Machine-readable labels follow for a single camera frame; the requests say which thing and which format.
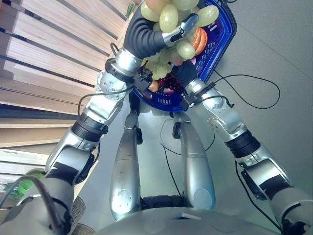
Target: silver leg cover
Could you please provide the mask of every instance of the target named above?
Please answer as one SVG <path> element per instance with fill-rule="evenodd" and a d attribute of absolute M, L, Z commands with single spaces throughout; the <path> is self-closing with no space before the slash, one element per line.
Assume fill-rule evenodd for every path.
<path fill-rule="evenodd" d="M 215 205 L 212 175 L 202 142 L 184 113 L 174 113 L 179 122 L 185 199 L 189 206 L 211 210 Z"/>
<path fill-rule="evenodd" d="M 137 157 L 137 115 L 130 113 L 115 158 L 110 190 L 110 208 L 119 220 L 139 210 L 140 181 Z"/>

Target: orange fruit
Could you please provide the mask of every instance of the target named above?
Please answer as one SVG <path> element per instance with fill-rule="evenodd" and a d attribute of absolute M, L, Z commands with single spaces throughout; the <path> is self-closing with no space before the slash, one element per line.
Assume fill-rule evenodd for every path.
<path fill-rule="evenodd" d="M 201 40 L 201 28 L 197 27 L 197 30 L 195 32 L 195 38 L 191 44 L 195 50 L 197 50 L 200 40 Z"/>
<path fill-rule="evenodd" d="M 201 39 L 200 39 L 200 42 L 198 44 L 198 47 L 195 48 L 195 50 L 196 50 L 195 56 L 199 55 L 204 50 L 206 43 L 207 43 L 206 31 L 203 28 L 200 28 L 199 31 L 201 32 Z"/>

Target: green grape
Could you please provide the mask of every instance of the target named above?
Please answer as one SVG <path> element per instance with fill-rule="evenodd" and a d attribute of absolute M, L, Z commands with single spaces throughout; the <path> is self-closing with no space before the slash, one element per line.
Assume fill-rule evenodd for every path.
<path fill-rule="evenodd" d="M 178 23 L 178 11 L 173 4 L 167 4 L 160 15 L 160 27 L 164 33 L 172 32 Z"/>
<path fill-rule="evenodd" d="M 148 61 L 146 63 L 146 69 L 148 69 L 150 71 L 154 71 L 156 69 L 155 63 Z"/>
<path fill-rule="evenodd" d="M 161 14 L 163 8 L 171 3 L 171 0 L 145 0 L 147 6 L 154 12 Z"/>
<path fill-rule="evenodd" d="M 165 78 L 167 74 L 167 66 L 163 63 L 158 63 L 156 65 L 156 73 L 159 78 Z"/>
<path fill-rule="evenodd" d="M 192 43 L 195 39 L 195 35 L 191 34 L 191 35 L 187 35 L 186 39 L 188 42 Z"/>
<path fill-rule="evenodd" d="M 192 57 L 194 57 L 196 53 L 193 46 L 185 40 L 179 41 L 176 45 L 176 49 L 178 54 L 187 60 L 190 60 Z"/>
<path fill-rule="evenodd" d="M 183 58 L 178 54 L 177 50 L 172 50 L 171 62 L 175 66 L 180 66 L 183 63 Z"/>
<path fill-rule="evenodd" d="M 148 61 L 157 63 L 160 58 L 160 53 L 157 52 L 155 55 L 148 57 Z"/>
<path fill-rule="evenodd" d="M 203 27 L 213 23 L 219 16 L 219 9 L 216 6 L 206 6 L 197 12 L 199 16 L 196 26 Z"/>
<path fill-rule="evenodd" d="M 191 10 L 178 11 L 178 22 L 183 21 L 191 14 Z"/>
<path fill-rule="evenodd" d="M 160 62 L 167 64 L 170 61 L 171 58 L 171 49 L 170 48 L 164 48 L 160 52 Z"/>
<path fill-rule="evenodd" d="M 156 72 L 154 72 L 154 73 L 152 74 L 152 79 L 155 80 L 155 81 L 158 81 L 158 80 L 160 79 L 160 77 L 157 75 Z"/>
<path fill-rule="evenodd" d="M 166 67 L 167 67 L 166 72 L 170 73 L 172 71 L 172 66 L 170 64 L 166 64 Z"/>
<path fill-rule="evenodd" d="M 192 43 L 195 39 L 196 27 L 193 27 L 190 32 L 187 34 L 186 39 L 188 42 Z"/>
<path fill-rule="evenodd" d="M 147 61 L 148 61 L 148 58 L 143 58 L 140 67 L 144 66 Z"/>
<path fill-rule="evenodd" d="M 178 10 L 183 11 L 197 6 L 199 0 L 172 0 L 172 3 Z"/>
<path fill-rule="evenodd" d="M 159 22 L 156 22 L 156 23 L 153 25 L 153 29 L 152 29 L 152 30 L 153 30 L 153 32 L 161 31 Z"/>
<path fill-rule="evenodd" d="M 142 16 L 147 20 L 158 22 L 160 19 L 160 14 L 153 12 L 145 2 L 141 5 L 140 11 Z"/>

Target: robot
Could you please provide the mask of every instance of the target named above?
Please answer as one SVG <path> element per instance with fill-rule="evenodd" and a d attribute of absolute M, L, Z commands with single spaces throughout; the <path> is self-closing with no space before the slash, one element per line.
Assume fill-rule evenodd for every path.
<path fill-rule="evenodd" d="M 191 14 L 171 33 L 153 32 L 153 22 L 137 10 L 126 32 L 124 46 L 107 60 L 97 78 L 97 89 L 78 120 L 50 154 L 44 179 L 12 208 L 0 226 L 1 235 L 65 235 L 71 227 L 73 186 L 82 182 L 94 163 L 92 151 L 108 132 L 124 97 L 134 88 L 144 91 L 149 71 L 138 72 L 142 59 L 183 39 L 198 20 Z M 312 234 L 313 199 L 294 187 L 285 170 L 248 130 L 227 99 L 197 78 L 193 64 L 173 66 L 185 88 L 181 104 L 192 107 L 233 153 L 253 194 L 268 200 L 284 235 Z M 273 231 L 210 211 L 215 203 L 211 173 L 199 136 L 185 113 L 173 113 L 173 137 L 182 147 L 184 194 L 180 197 L 140 198 L 137 144 L 142 142 L 138 108 L 131 103 L 114 164 L 110 206 L 118 221 L 104 234 L 274 235 Z"/>

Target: gray floor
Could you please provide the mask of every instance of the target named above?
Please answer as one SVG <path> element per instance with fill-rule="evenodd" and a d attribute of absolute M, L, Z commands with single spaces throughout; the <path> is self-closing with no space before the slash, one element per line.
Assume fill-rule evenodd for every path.
<path fill-rule="evenodd" d="M 313 68 L 311 0 L 238 0 L 230 8 L 238 31 L 216 70 L 222 75 L 245 73 L 269 79 L 280 87 L 279 103 L 268 110 L 257 110 L 243 103 L 221 82 L 217 88 L 236 104 L 250 131 L 273 153 L 289 172 L 294 185 L 313 193 Z M 211 81 L 218 77 L 213 74 Z M 238 92 L 257 106 L 268 106 L 277 90 L 268 83 L 242 77 L 229 79 Z M 112 166 L 129 112 L 127 102 L 109 134 L 101 142 L 99 165 L 80 193 L 86 212 L 81 223 L 99 230 L 114 222 L 108 200 Z M 188 114 L 193 117 L 193 110 Z M 171 138 L 172 122 L 167 113 L 144 107 L 139 117 L 144 143 L 138 146 L 141 195 L 176 194 L 169 174 L 160 136 L 171 149 L 180 152 L 180 142 Z M 203 145 L 213 138 L 205 123 L 194 120 Z M 173 174 L 182 189 L 180 157 L 169 153 Z M 275 230 L 248 201 L 235 175 L 234 158 L 216 139 L 207 151 L 216 191 L 215 210 Z M 256 201 L 270 216 L 266 202 Z"/>

